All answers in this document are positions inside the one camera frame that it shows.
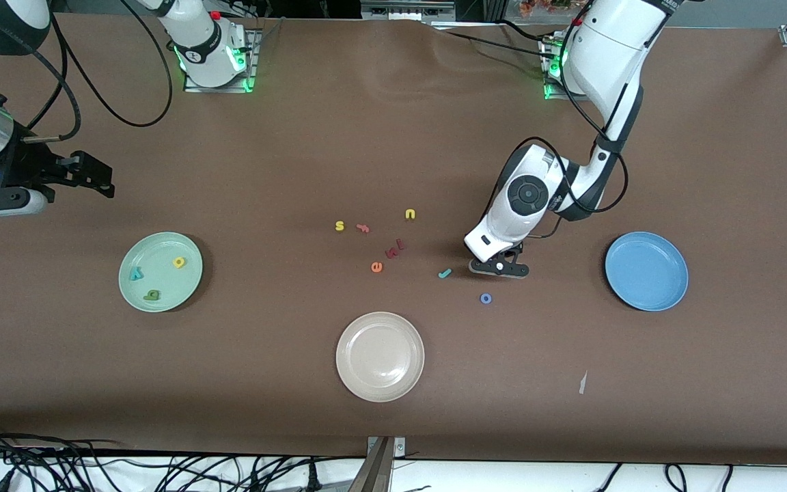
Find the blue plate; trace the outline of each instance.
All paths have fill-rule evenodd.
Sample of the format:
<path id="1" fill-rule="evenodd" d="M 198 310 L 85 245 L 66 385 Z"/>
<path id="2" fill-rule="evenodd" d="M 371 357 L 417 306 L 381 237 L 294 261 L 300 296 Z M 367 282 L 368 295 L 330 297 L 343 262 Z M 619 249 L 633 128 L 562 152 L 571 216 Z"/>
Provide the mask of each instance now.
<path id="1" fill-rule="evenodd" d="M 606 253 L 606 278 L 627 304 L 643 311 L 664 311 L 688 290 L 688 267 L 675 246 L 658 234 L 631 232 Z"/>

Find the black connector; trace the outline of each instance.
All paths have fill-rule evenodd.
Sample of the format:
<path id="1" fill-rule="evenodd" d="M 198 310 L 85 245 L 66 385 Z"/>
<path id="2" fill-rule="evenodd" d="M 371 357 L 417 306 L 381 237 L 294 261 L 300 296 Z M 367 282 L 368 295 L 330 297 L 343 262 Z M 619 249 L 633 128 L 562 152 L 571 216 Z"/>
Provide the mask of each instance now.
<path id="1" fill-rule="evenodd" d="M 318 480 L 318 467 L 315 466 L 315 460 L 309 461 L 309 483 L 305 486 L 305 492 L 318 492 L 323 488 L 324 484 Z"/>
<path id="2" fill-rule="evenodd" d="M 8 471 L 2 480 L 0 480 L 0 492 L 8 492 L 10 488 L 10 481 L 14 478 L 14 468 Z"/>

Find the power cord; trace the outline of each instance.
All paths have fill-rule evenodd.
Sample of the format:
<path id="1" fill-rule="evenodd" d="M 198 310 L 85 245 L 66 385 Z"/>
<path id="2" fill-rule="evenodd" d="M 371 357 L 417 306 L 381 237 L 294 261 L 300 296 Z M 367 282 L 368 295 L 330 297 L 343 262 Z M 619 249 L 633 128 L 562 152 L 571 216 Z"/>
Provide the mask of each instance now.
<path id="1" fill-rule="evenodd" d="M 533 41 L 541 41 L 544 37 L 551 36 L 552 34 L 555 34 L 554 31 L 546 32 L 545 34 L 538 34 L 538 35 L 530 34 L 529 32 L 524 31 L 523 29 L 521 29 L 518 25 L 516 25 L 512 21 L 506 20 L 504 18 L 500 18 L 500 19 L 495 20 L 494 24 L 508 25 L 509 27 L 513 28 L 513 30 L 515 30 L 515 32 L 518 32 L 518 34 L 521 34 L 521 36 L 523 36 L 525 38 L 528 38 L 528 40 L 533 40 Z"/>
<path id="2" fill-rule="evenodd" d="M 105 98 L 102 97 L 102 94 L 100 94 L 99 90 L 97 90 L 96 84 L 93 84 L 93 81 L 90 80 L 90 77 L 89 75 L 87 75 L 87 72 L 84 70 L 84 67 L 81 66 L 81 62 L 78 61 L 78 57 L 76 57 L 74 51 L 72 51 L 72 47 L 69 46 L 66 37 L 62 33 L 62 30 L 60 30 L 59 24 L 57 24 L 56 22 L 56 18 L 53 18 L 52 16 L 53 31 L 56 32 L 57 38 L 59 38 L 60 43 L 62 43 L 66 47 L 66 52 L 68 52 L 69 56 L 72 58 L 72 62 L 74 62 L 75 68 L 77 68 L 78 72 L 81 73 L 81 77 L 84 78 L 84 81 L 87 81 L 87 85 L 90 86 L 90 90 L 93 91 L 94 96 L 96 96 L 96 99 L 99 100 L 99 102 L 103 105 L 103 107 L 107 110 L 107 112 L 109 112 L 114 118 L 117 118 L 123 124 L 127 124 L 135 128 L 147 128 L 149 126 L 153 126 L 157 124 L 157 122 L 160 122 L 160 120 L 165 118 L 166 114 L 169 113 L 169 108 L 171 108 L 172 96 L 174 93 L 174 87 L 172 84 L 172 75 L 169 72 L 169 62 L 166 62 L 166 56 L 165 54 L 163 54 L 163 48 L 160 46 L 159 41 L 157 41 L 156 38 L 154 37 L 153 32 L 150 31 L 148 25 L 144 23 L 144 20 L 141 19 L 140 15 L 138 15 L 138 13 L 135 12 L 135 10 L 129 5 L 129 3 L 126 2 L 126 0 L 119 0 L 119 1 L 120 3 L 123 4 L 124 7 L 127 8 L 127 10 L 129 10 L 129 13 L 131 13 L 132 16 L 134 16 L 135 20 L 137 20 L 138 23 L 141 25 L 141 28 L 143 28 L 143 30 L 147 33 L 150 40 L 153 41 L 154 47 L 156 48 L 156 52 L 157 54 L 159 54 L 160 60 L 163 63 L 163 70 L 165 70 L 165 74 L 166 74 L 166 82 L 168 84 L 169 93 L 168 96 L 166 96 L 165 108 L 163 108 L 163 110 L 156 118 L 150 120 L 149 122 L 130 121 L 127 118 L 123 118 L 123 116 L 121 116 L 117 111 L 115 111 L 115 109 L 112 108 L 112 106 L 105 100 Z"/>
<path id="3" fill-rule="evenodd" d="M 616 466 L 612 468 L 612 471 L 609 472 L 609 476 L 606 477 L 606 482 L 604 482 L 603 486 L 597 489 L 596 492 L 606 492 L 606 490 L 609 489 L 609 485 L 612 483 L 612 479 L 615 478 L 615 475 L 618 473 L 618 470 L 621 470 L 622 466 L 624 466 L 624 463 L 616 464 Z"/>
<path id="4" fill-rule="evenodd" d="M 41 64 L 44 65 L 44 68 L 46 68 L 47 71 L 50 72 L 54 78 L 56 78 L 57 82 L 59 82 L 60 86 L 62 86 L 62 90 L 65 91 L 69 103 L 72 104 L 72 112 L 74 112 L 74 125 L 72 125 L 71 131 L 56 137 L 44 137 L 44 138 L 35 137 L 35 138 L 38 141 L 62 142 L 65 140 L 69 140 L 69 138 L 72 138 L 75 135 L 77 135 L 78 131 L 81 130 L 81 108 L 78 107 L 78 100 L 75 98 L 74 92 L 72 92 L 72 88 L 69 87 L 68 82 L 66 82 L 65 76 L 57 72 L 57 69 L 54 68 L 53 65 L 47 60 L 47 58 L 44 58 L 43 54 L 39 53 L 37 49 L 33 48 L 32 46 L 29 46 L 29 44 L 26 41 L 22 40 L 22 38 L 20 38 L 15 33 L 11 32 L 8 28 L 4 27 L 1 24 L 0 24 L 0 32 L 2 32 L 5 36 L 11 38 L 15 43 L 19 44 L 27 52 L 32 53 L 32 56 L 34 56 L 39 62 L 41 62 Z"/>
<path id="5" fill-rule="evenodd" d="M 14 478 L 15 469 L 8 470 L 8 473 L 0 480 L 0 492 L 8 492 L 10 481 Z"/>
<path id="6" fill-rule="evenodd" d="M 448 34 L 450 34 L 452 36 L 456 36 L 457 38 L 464 38 L 465 40 L 476 41 L 477 43 L 490 44 L 491 46 L 497 46 L 497 47 L 500 47 L 500 48 L 506 48 L 507 50 L 512 50 L 514 52 L 534 54 L 534 55 L 542 57 L 542 58 L 553 58 L 553 57 L 555 57 L 552 53 L 540 53 L 540 52 L 533 51 L 533 50 L 527 50 L 527 49 L 524 49 L 524 48 L 519 48 L 517 46 L 510 46 L 509 44 L 497 43 L 496 41 L 490 41 L 490 40 L 483 40 L 483 38 L 476 38 L 474 36 L 467 36 L 466 34 L 461 34 L 459 32 L 451 32 L 449 30 L 446 30 L 445 32 L 447 32 Z"/>
<path id="7" fill-rule="evenodd" d="M 62 76 L 65 79 L 66 76 L 68 76 L 68 52 L 66 52 L 66 45 L 60 41 L 59 38 L 57 38 L 57 43 L 59 43 L 59 56 L 61 59 L 60 66 L 62 66 L 59 71 L 62 73 Z M 54 87 L 53 93 L 47 98 L 47 102 L 44 103 L 44 106 L 41 106 L 41 109 L 38 110 L 38 114 L 35 115 L 35 118 L 31 119 L 29 124 L 26 125 L 26 128 L 29 130 L 35 128 L 35 125 L 41 121 L 41 118 L 44 118 L 44 115 L 47 114 L 47 111 L 50 110 L 51 106 L 53 106 L 53 103 L 56 102 L 57 97 L 59 97 L 59 93 L 62 92 L 62 90 L 62 84 L 57 82 L 57 87 Z"/>
<path id="8" fill-rule="evenodd" d="M 534 236 L 533 234 L 528 234 L 527 235 L 528 239 L 549 239 L 549 237 L 555 236 L 555 233 L 557 232 L 557 228 L 560 227 L 560 221 L 562 221 L 562 220 L 563 220 L 563 217 L 558 215 L 558 220 L 555 222 L 555 228 L 553 228 L 550 233 L 543 234 L 543 236 Z"/>
<path id="9" fill-rule="evenodd" d="M 318 480 L 318 467 L 315 466 L 315 460 L 309 461 L 309 482 L 305 486 L 305 492 L 318 492 L 323 489 L 324 484 Z"/>
<path id="10" fill-rule="evenodd" d="M 728 483 L 730 483 L 731 477 L 734 476 L 734 465 L 728 465 L 728 473 L 725 474 L 724 482 L 721 483 L 721 492 L 728 492 Z"/>
<path id="11" fill-rule="evenodd" d="M 678 476 L 682 480 L 682 488 L 678 488 L 678 485 L 672 480 L 672 477 L 669 476 L 669 471 L 671 469 L 675 469 L 678 472 Z M 688 482 L 685 479 L 685 471 L 682 470 L 682 467 L 678 466 L 675 463 L 664 465 L 664 477 L 667 479 L 667 483 L 669 486 L 672 487 L 676 492 L 688 492 Z"/>
<path id="12" fill-rule="evenodd" d="M 575 206 L 578 206 L 583 212 L 587 212 L 588 214 L 602 214 L 603 212 L 609 212 L 609 210 L 615 208 L 621 200 L 624 199 L 625 194 L 627 194 L 627 188 L 630 186 L 631 183 L 631 174 L 627 170 L 627 165 L 624 164 L 624 159 L 621 159 L 621 156 L 618 156 L 618 159 L 621 160 L 621 170 L 624 172 L 624 184 L 621 186 L 621 192 L 618 194 L 618 198 L 613 200 L 612 203 L 608 206 L 604 206 L 603 208 L 588 208 L 585 205 L 582 205 L 579 202 L 579 199 L 575 198 L 575 194 L 572 192 L 572 183 L 569 181 L 569 178 L 566 177 L 566 166 L 563 165 L 563 160 L 560 158 L 560 153 L 557 152 L 555 146 L 552 146 L 551 142 L 547 141 L 543 137 L 530 137 L 530 140 L 538 140 L 542 142 L 546 147 L 549 147 L 551 152 L 555 154 L 555 160 L 557 161 L 558 165 L 560 166 L 560 172 L 563 174 L 563 181 L 566 183 L 566 193 L 569 195 L 569 198 L 572 199 L 572 202 L 575 203 Z"/>

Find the black cable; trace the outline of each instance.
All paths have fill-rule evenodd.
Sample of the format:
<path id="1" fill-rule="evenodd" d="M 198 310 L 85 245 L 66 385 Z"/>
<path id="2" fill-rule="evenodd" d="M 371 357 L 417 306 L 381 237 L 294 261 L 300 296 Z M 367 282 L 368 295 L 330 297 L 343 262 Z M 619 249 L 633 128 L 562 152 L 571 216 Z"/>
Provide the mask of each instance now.
<path id="1" fill-rule="evenodd" d="M 724 482 L 721 483 L 721 492 L 728 492 L 728 483 L 730 483 L 732 476 L 734 476 L 734 465 L 728 465 L 728 474 L 725 475 Z"/>
<path id="2" fill-rule="evenodd" d="M 247 476 L 247 478 L 244 479 L 242 482 L 239 482 L 237 486 L 230 489 L 230 491 L 237 490 L 238 487 L 243 487 L 244 489 L 249 490 L 249 492 L 259 492 L 260 489 L 262 488 L 263 480 L 265 480 L 266 477 L 268 477 L 268 474 L 266 476 L 259 477 L 259 473 L 273 465 L 275 465 L 273 471 L 278 470 L 278 468 L 281 467 L 281 465 L 284 464 L 287 460 L 290 460 L 290 456 L 282 456 L 281 458 L 276 458 L 275 460 L 269 461 L 267 464 L 263 465 L 262 467 L 257 468 L 256 467 L 257 463 L 260 462 L 260 457 L 258 457 L 256 460 L 253 461 L 253 467 L 251 467 L 251 474 Z"/>
<path id="3" fill-rule="evenodd" d="M 621 467 L 624 466 L 624 463 L 618 463 L 612 471 L 609 472 L 609 476 L 606 477 L 606 482 L 603 483 L 603 486 L 596 490 L 596 492 L 606 492 L 609 488 L 609 485 L 612 483 L 612 479 L 615 478 L 615 475 L 618 473 L 618 470 L 621 470 Z"/>
<path id="4" fill-rule="evenodd" d="M 238 460 L 234 461 L 234 463 L 235 463 L 235 471 L 236 471 L 235 480 L 237 482 L 241 482 L 241 466 L 240 466 L 240 463 L 238 463 Z"/>
<path id="5" fill-rule="evenodd" d="M 603 212 L 609 212 L 609 210 L 615 208 L 619 203 L 621 203 L 621 200 L 624 199 L 625 194 L 627 194 L 627 188 L 631 183 L 631 174 L 628 172 L 627 164 L 625 164 L 624 159 L 622 159 L 620 155 L 618 156 L 618 160 L 621 161 L 621 170 L 624 172 L 624 184 L 621 186 L 621 192 L 618 194 L 618 197 L 616 197 L 616 199 L 613 200 L 610 205 L 604 206 L 603 208 L 588 208 L 587 206 L 582 205 L 582 203 L 579 202 L 579 199 L 575 198 L 575 193 L 572 192 L 572 183 L 569 181 L 569 178 L 566 177 L 566 166 L 563 165 L 563 160 L 560 158 L 560 153 L 557 152 L 555 146 L 552 146 L 551 142 L 547 141 L 543 137 L 528 138 L 528 140 L 530 139 L 535 139 L 544 143 L 544 145 L 549 147 L 551 152 L 555 154 L 555 160 L 557 160 L 558 165 L 560 166 L 560 172 L 563 174 L 563 181 L 566 183 L 566 193 L 569 194 L 569 197 L 572 199 L 572 202 L 575 204 L 575 206 L 578 206 L 578 208 L 580 208 L 583 212 L 587 212 L 588 214 L 602 214 Z"/>
<path id="6" fill-rule="evenodd" d="M 31 468 L 28 464 L 25 465 L 26 470 L 22 469 L 20 465 L 16 462 L 9 463 L 7 454 L 2 454 L 2 460 L 5 464 L 12 464 L 12 466 L 20 472 L 23 476 L 28 477 L 30 485 L 32 486 L 32 492 L 36 492 L 39 488 L 41 488 L 42 492 L 50 492 L 50 489 L 47 489 L 47 486 L 44 486 L 44 483 L 41 483 L 41 480 L 38 480 L 34 474 L 32 473 Z"/>
<path id="7" fill-rule="evenodd" d="M 166 472 L 165 476 L 163 476 L 163 479 L 160 480 L 160 482 L 157 484 L 156 488 L 154 489 L 154 492 L 165 492 L 166 486 L 168 486 L 169 483 L 172 483 L 172 480 L 175 480 L 175 478 L 178 477 L 179 474 L 184 472 L 183 468 L 191 467 L 194 464 L 197 464 L 197 463 L 199 463 L 200 461 L 203 461 L 203 460 L 205 460 L 204 456 L 199 456 L 197 458 L 186 458 L 186 459 L 184 459 L 183 461 L 181 461 L 181 467 L 182 468 L 179 469 L 174 474 L 172 474 L 171 476 L 169 476 L 169 472 L 171 472 L 171 470 L 169 472 Z"/>
<path id="8" fill-rule="evenodd" d="M 178 492 L 187 492 L 187 489 L 190 488 L 191 485 L 193 485 L 196 482 L 199 482 L 200 480 L 205 479 L 205 477 L 207 476 L 208 472 L 212 471 L 216 467 L 221 466 L 222 464 L 224 464 L 227 461 L 235 460 L 235 458 L 236 458 L 235 456 L 227 456 L 223 460 L 217 461 L 217 462 L 213 463 L 212 466 L 207 467 L 206 469 L 202 470 L 199 473 L 196 473 L 196 476 L 194 476 L 193 479 L 190 480 L 190 482 L 187 482 L 186 484 L 184 484 L 184 486 L 181 486 L 181 487 L 178 488 Z"/>
<path id="9" fill-rule="evenodd" d="M 94 442 L 110 442 L 106 439 L 60 439 L 53 436 L 39 436 L 38 434 L 27 434 L 27 433 L 0 433 L 0 442 L 3 442 L 3 439 L 34 439 L 34 440 L 42 440 L 47 442 L 52 442 L 55 444 L 61 444 L 63 446 L 67 446 L 68 448 L 72 449 L 79 449 L 78 446 L 75 444 L 85 444 L 94 443 Z"/>
<path id="10" fill-rule="evenodd" d="M 109 481 L 109 483 L 111 484 L 113 489 L 115 489 L 116 492 L 123 492 L 120 488 L 118 488 L 118 484 L 116 484 L 111 479 L 111 476 L 109 475 L 109 472 L 107 472 L 105 467 L 103 467 L 102 464 L 100 463 L 99 457 L 96 456 L 96 449 L 93 448 L 93 443 L 92 442 L 91 443 L 87 443 L 87 449 L 90 450 L 90 455 L 96 461 L 96 464 L 99 467 L 100 472 L 102 472 L 102 475 L 105 476 L 105 480 Z M 86 470 L 87 469 L 87 463 L 84 462 L 84 458 L 81 458 L 81 464 L 82 464 L 82 466 L 84 466 L 84 470 Z"/>
<path id="11" fill-rule="evenodd" d="M 266 474 L 265 477 L 263 477 L 262 485 L 260 485 L 260 492 L 266 492 L 266 489 L 269 488 L 269 485 L 271 485 L 272 482 L 274 482 L 275 479 L 278 478 L 278 477 L 275 477 L 275 472 L 277 472 L 282 466 L 284 466 L 284 463 L 287 463 L 287 462 L 288 462 L 288 460 L 279 461 L 278 464 L 276 464 L 275 467 L 272 468 L 272 471 L 269 472 L 268 474 Z"/>
<path id="12" fill-rule="evenodd" d="M 14 478 L 15 471 L 16 467 L 13 467 L 12 469 L 8 470 L 8 473 L 6 473 L 5 476 L 2 477 L 2 480 L 0 480 L 0 492 L 8 492 L 8 489 L 10 488 L 10 481 Z"/>
<path id="13" fill-rule="evenodd" d="M 6 452 L 6 454 L 7 452 L 11 452 L 13 455 L 19 456 L 25 460 L 33 462 L 38 467 L 43 467 L 51 475 L 54 485 L 57 485 L 57 483 L 59 483 L 59 486 L 62 486 L 62 488 L 64 489 L 69 488 L 68 483 L 61 476 L 59 476 L 56 470 L 54 470 L 48 463 L 46 463 L 46 461 L 42 460 L 41 458 L 38 458 L 38 456 L 34 456 L 31 451 L 28 451 L 25 448 L 16 448 L 16 446 L 11 446 L 8 444 L 0 445 L 0 451 Z M 24 474 L 25 476 L 32 477 L 31 471 L 26 472 L 24 470 L 21 470 L 20 468 L 18 468 L 18 471 L 21 474 Z"/>
<path id="14" fill-rule="evenodd" d="M 63 36 L 62 30 L 60 30 L 59 24 L 57 24 L 55 18 L 53 20 L 53 30 L 56 31 L 60 43 L 65 44 L 66 51 L 68 51 L 69 56 L 72 58 L 72 62 L 74 62 L 75 68 L 77 68 L 78 72 L 81 73 L 81 77 L 84 78 L 84 81 L 87 81 L 87 86 L 90 86 L 90 90 L 93 91 L 94 96 L 96 96 L 96 99 L 99 100 L 99 102 L 103 105 L 103 107 L 107 110 L 107 112 L 109 112 L 114 118 L 117 118 L 123 124 L 127 124 L 135 128 L 147 128 L 149 126 L 157 124 L 157 122 L 160 122 L 160 120 L 165 118 L 166 114 L 169 112 L 169 107 L 171 107 L 172 96 L 174 93 L 174 87 L 172 85 L 172 75 L 169 73 L 169 62 L 166 62 L 166 56 L 165 54 L 163 54 L 163 48 L 160 46 L 159 41 L 157 41 L 156 38 L 154 37 L 153 32 L 150 31 L 148 25 L 144 23 L 144 20 L 141 19 L 138 13 L 135 13 L 135 10 L 131 6 L 129 6 L 126 0 L 120 0 L 120 3 L 122 3 L 123 6 L 126 7 L 127 10 L 129 10 L 129 13 L 131 13 L 132 16 L 134 16 L 135 20 L 137 20 L 138 23 L 141 25 L 141 28 L 143 28 L 144 31 L 147 33 L 148 37 L 150 37 L 150 40 L 153 41 L 154 47 L 156 48 L 156 52 L 160 55 L 160 60 L 163 63 L 163 69 L 165 69 L 166 72 L 166 81 L 168 83 L 169 93 L 168 96 L 166 96 L 165 108 L 163 108 L 163 111 L 160 112 L 160 114 L 156 118 L 150 120 L 149 122 L 132 122 L 126 118 L 123 118 L 123 116 L 121 116 L 117 111 L 115 111 L 115 109 L 112 108 L 112 106 L 107 102 L 107 100 L 105 100 L 105 98 L 102 97 L 102 94 L 100 94 L 99 90 L 97 90 L 96 84 L 93 84 L 93 81 L 90 80 L 90 77 L 89 75 L 87 75 L 87 72 L 84 70 L 84 67 L 81 66 L 81 62 L 78 61 L 78 57 L 76 57 L 74 51 L 72 51 L 72 47 L 69 46 L 66 37 Z"/>
<path id="15" fill-rule="evenodd" d="M 57 69 L 53 67 L 47 58 L 44 58 L 43 54 L 39 53 L 38 50 L 32 46 L 29 46 L 29 44 L 22 40 L 22 38 L 20 38 L 18 35 L 11 32 L 8 28 L 1 24 L 0 31 L 11 38 L 15 43 L 19 44 L 23 49 L 32 53 L 32 56 L 41 62 L 41 64 L 44 65 L 44 68 L 47 68 L 47 70 L 56 78 L 57 82 L 59 82 L 59 84 L 62 86 L 63 91 L 66 91 L 66 96 L 68 96 L 69 103 L 72 103 L 72 112 L 74 112 L 74 125 L 72 125 L 71 131 L 66 134 L 59 135 L 57 139 L 61 142 L 63 140 L 69 140 L 69 138 L 77 135 L 78 131 L 81 130 L 81 108 L 78 107 L 78 100 L 75 98 L 72 88 L 69 87 L 68 82 L 66 82 L 66 78 L 57 72 Z"/>
<path id="16" fill-rule="evenodd" d="M 310 461 L 319 463 L 321 461 L 333 461 L 333 460 L 342 460 L 342 458 L 337 456 L 329 456 L 324 458 L 309 458 L 306 460 L 297 461 L 296 463 L 293 463 L 286 467 L 282 467 L 280 470 L 277 470 L 278 476 L 274 476 L 274 474 L 269 474 L 268 476 L 264 477 L 266 479 L 266 483 L 264 485 L 263 490 L 265 491 L 266 488 L 268 488 L 269 484 L 271 484 L 275 480 L 278 480 L 282 476 L 285 476 L 285 474 L 290 473 L 290 471 L 293 470 L 294 468 L 304 467 L 306 464 L 309 464 Z"/>
<path id="17" fill-rule="evenodd" d="M 224 484 L 224 485 L 229 485 L 229 486 L 235 486 L 235 485 L 237 485 L 238 482 L 241 482 L 241 479 L 238 479 L 236 482 L 232 482 L 232 480 L 227 480 L 227 479 L 224 479 L 224 478 L 219 477 L 219 476 L 213 476 L 212 474 L 204 474 L 204 473 L 201 473 L 201 472 L 197 472 L 196 470 L 191 470 L 189 468 L 184 468 L 184 467 L 178 466 L 177 464 L 173 464 L 173 463 L 168 463 L 168 464 L 165 464 L 165 465 L 151 465 L 149 463 L 141 463 L 139 461 L 134 461 L 134 460 L 131 460 L 130 458 L 118 458 L 118 459 L 115 459 L 115 460 L 106 461 L 104 464 L 97 460 L 97 464 L 95 464 L 95 465 L 94 464 L 87 464 L 87 463 L 85 463 L 84 466 L 85 467 L 100 467 L 102 472 L 105 473 L 105 467 L 109 466 L 109 465 L 112 465 L 112 464 L 115 464 L 115 463 L 125 463 L 125 464 L 128 464 L 128 465 L 132 466 L 132 467 L 139 467 L 139 468 L 150 468 L 150 469 L 153 469 L 153 468 L 174 468 L 174 469 L 177 469 L 177 470 L 179 469 L 179 470 L 183 471 L 184 473 L 192 474 L 193 476 L 200 477 L 202 480 L 212 480 L 213 482 L 218 482 L 218 483 L 221 483 L 221 484 Z M 235 461 L 235 464 L 236 464 L 236 468 L 238 470 L 238 473 L 241 475 L 241 469 L 238 467 L 238 461 Z"/>
<path id="18" fill-rule="evenodd" d="M 63 78 L 65 79 L 66 76 L 68 76 L 68 53 L 66 52 L 66 45 L 63 44 L 63 42 L 60 41 L 59 38 L 57 38 L 57 43 L 59 43 L 59 56 L 61 59 L 60 65 L 62 66 L 62 68 L 60 68 L 59 71 L 60 74 L 62 74 Z M 29 124 L 26 125 L 26 128 L 28 128 L 29 130 L 35 128 L 35 125 L 37 125 L 38 122 L 41 121 L 41 118 L 44 118 L 44 115 L 47 114 L 47 111 L 50 110 L 51 106 L 53 106 L 53 103 L 56 102 L 57 97 L 59 97 L 59 93 L 62 92 L 62 88 L 63 88 L 62 85 L 60 85 L 59 82 L 57 82 L 57 87 L 54 88 L 51 96 L 47 98 L 47 102 L 44 103 L 44 106 L 41 106 L 41 109 L 38 110 L 38 114 L 35 115 L 35 118 L 31 119 Z"/>
<path id="19" fill-rule="evenodd" d="M 525 50 L 524 48 L 519 48 L 517 46 L 509 46 L 509 44 L 497 43 L 496 41 L 482 40 L 481 38 L 476 38 L 474 36 L 467 36 L 466 34 L 461 34 L 459 32 L 451 32 L 451 31 L 445 31 L 445 32 L 447 32 L 448 34 L 450 34 L 452 36 L 456 36 L 456 37 L 459 37 L 459 38 L 464 38 L 465 40 L 477 41 L 478 43 L 490 44 L 491 46 L 498 46 L 500 48 L 506 48 L 507 50 L 512 50 L 512 51 L 515 51 L 515 52 L 534 54 L 534 55 L 539 56 L 541 58 L 555 58 L 555 56 L 552 53 L 540 53 L 540 52 L 534 52 L 533 50 Z"/>
<path id="20" fill-rule="evenodd" d="M 515 32 L 518 32 L 518 34 L 521 34 L 521 36 L 523 36 L 525 38 L 528 38 L 528 40 L 533 40 L 533 41 L 541 41 L 544 37 L 551 36 L 552 34 L 555 34 L 554 31 L 546 32 L 545 34 L 540 34 L 538 36 L 534 35 L 534 34 L 530 34 L 530 32 L 524 31 L 518 25 L 513 23 L 512 21 L 506 20 L 504 18 L 495 20 L 494 24 L 505 24 L 505 25 L 508 25 L 509 27 L 513 28 L 513 30 L 515 30 Z"/>
<path id="21" fill-rule="evenodd" d="M 553 228 L 552 231 L 548 234 L 543 234 L 542 236 L 534 236 L 533 234 L 528 234 L 527 237 L 529 239 L 549 239 L 549 237 L 555 236 L 555 233 L 557 232 L 557 228 L 560 226 L 560 221 L 562 220 L 563 217 L 558 215 L 558 220 L 555 222 L 555 228 Z"/>
<path id="22" fill-rule="evenodd" d="M 69 450 L 72 451 L 74 455 L 74 461 L 69 461 L 68 457 L 64 457 L 62 454 L 65 450 L 56 451 L 54 454 L 53 460 L 54 464 L 59 466 L 59 469 L 62 470 L 62 479 L 64 482 L 67 482 L 69 487 L 72 489 L 83 489 L 83 490 L 94 490 L 93 480 L 89 476 L 89 472 L 86 467 L 83 467 L 84 477 L 81 476 L 81 470 L 79 470 L 78 465 L 76 464 L 78 460 L 81 460 L 81 454 L 79 454 L 78 446 L 72 444 L 71 441 L 59 438 L 51 438 L 48 436 L 37 436 L 35 434 L 8 434 L 8 433 L 0 433 L 0 437 L 6 439 L 37 439 L 37 440 L 44 440 L 49 442 L 55 442 L 66 446 Z M 76 487 L 74 483 L 72 483 L 71 474 L 75 475 L 75 478 L 78 480 L 78 486 Z"/>
<path id="23" fill-rule="evenodd" d="M 672 477 L 669 476 L 669 469 L 670 468 L 675 468 L 675 470 L 678 471 L 678 476 L 680 476 L 680 478 L 682 479 L 682 488 L 681 489 L 678 488 L 678 486 L 672 480 Z M 674 490 L 676 490 L 676 492 L 688 492 L 688 482 L 687 482 L 687 480 L 685 480 L 685 473 L 684 473 L 684 471 L 682 471 L 682 467 L 678 466 L 675 463 L 672 463 L 672 464 L 669 464 L 669 465 L 664 465 L 664 476 L 666 477 L 667 483 L 669 483 L 669 486 L 674 488 Z"/>

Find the green led light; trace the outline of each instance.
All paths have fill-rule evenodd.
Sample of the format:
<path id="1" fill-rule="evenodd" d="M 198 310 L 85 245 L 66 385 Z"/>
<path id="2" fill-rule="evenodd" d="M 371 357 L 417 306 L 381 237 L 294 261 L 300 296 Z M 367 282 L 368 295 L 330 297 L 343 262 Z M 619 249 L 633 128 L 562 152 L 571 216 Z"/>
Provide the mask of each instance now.
<path id="1" fill-rule="evenodd" d="M 178 66 L 181 67 L 181 71 L 186 74 L 187 73 L 187 69 L 184 68 L 184 60 L 181 59 L 181 53 L 178 53 L 178 50 L 175 50 L 175 56 L 178 57 Z"/>
<path id="2" fill-rule="evenodd" d="M 238 54 L 238 51 L 234 52 L 231 47 L 227 46 L 227 56 L 230 58 L 232 68 L 235 68 L 237 72 L 240 72 L 245 68 L 245 59 L 241 56 L 236 58 L 236 54 Z"/>

